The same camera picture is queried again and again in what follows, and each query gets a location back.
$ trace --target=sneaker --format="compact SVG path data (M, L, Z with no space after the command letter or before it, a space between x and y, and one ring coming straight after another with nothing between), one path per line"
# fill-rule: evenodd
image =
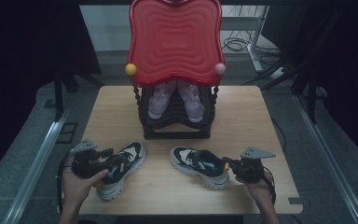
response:
M176 89L176 80L156 86L154 95L149 100L148 115L151 119L159 119L164 114L170 102L170 97Z
M226 163L208 150L175 147L171 150L172 165L186 175L200 175L213 189L223 189L228 183Z
M200 102L199 88L184 81L178 81L177 85L179 94L185 102L188 119L191 122L200 122L205 109Z
M142 143L131 143L121 149L117 155L109 157L107 161L117 159L121 159L121 164L113 167L112 171L103 179L103 185L97 188L98 196L104 201L116 198L124 188L127 175L141 168L146 159L146 149Z

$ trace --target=black curtain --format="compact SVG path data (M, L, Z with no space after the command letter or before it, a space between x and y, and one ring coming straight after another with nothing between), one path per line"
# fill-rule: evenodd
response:
M358 146L358 1L346 7L324 45L320 63L318 84L328 94L324 105Z
M74 75L101 74L79 6L0 1L0 160L58 74L68 91Z

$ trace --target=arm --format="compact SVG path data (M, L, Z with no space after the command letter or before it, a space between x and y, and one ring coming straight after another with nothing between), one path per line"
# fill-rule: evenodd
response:
M269 173L266 172L266 177L271 179ZM263 224L279 224L280 221L275 212L274 205L271 200L271 194L269 192L269 186L264 182L264 180L260 180L255 184L249 184L245 182L240 177L235 177L238 181L243 183L246 188L249 190L252 198L255 200L255 204L260 210L261 219Z
M70 165L73 159L73 157L68 159L66 165ZM71 167L64 168L62 173L64 203L60 224L77 223L80 207L89 196L91 187L107 174L108 170L103 170L89 179L83 179L75 175Z

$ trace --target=black stand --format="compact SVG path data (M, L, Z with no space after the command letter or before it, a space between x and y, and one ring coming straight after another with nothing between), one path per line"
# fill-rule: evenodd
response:
M133 91L145 139L207 139L211 137L218 87L213 89L213 93L212 88L199 88L200 102L204 105L205 113L202 120L197 123L188 120L184 102L177 91L171 96L167 109L159 119L151 119L147 114L154 88L143 88L142 96L139 95L138 88L134 87ZM163 132L161 130L174 123L183 124L194 129L194 132Z

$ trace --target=wooden table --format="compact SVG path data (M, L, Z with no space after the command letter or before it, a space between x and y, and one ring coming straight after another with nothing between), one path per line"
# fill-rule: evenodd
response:
M139 121L135 94L131 86L102 87L91 112L84 137L100 150L113 147L117 153L133 141L145 142L147 157L141 169L126 179L122 192L111 202L103 202L91 189L80 214L99 215L240 215L258 214L245 186L235 180L225 189L209 188L198 175L184 175L173 168L171 148L189 146L208 149L216 156L239 159L254 146L276 154L263 159L274 175L279 214L298 214L302 204L290 204L298 198L295 183L257 87L219 87L216 115L210 139L145 140Z

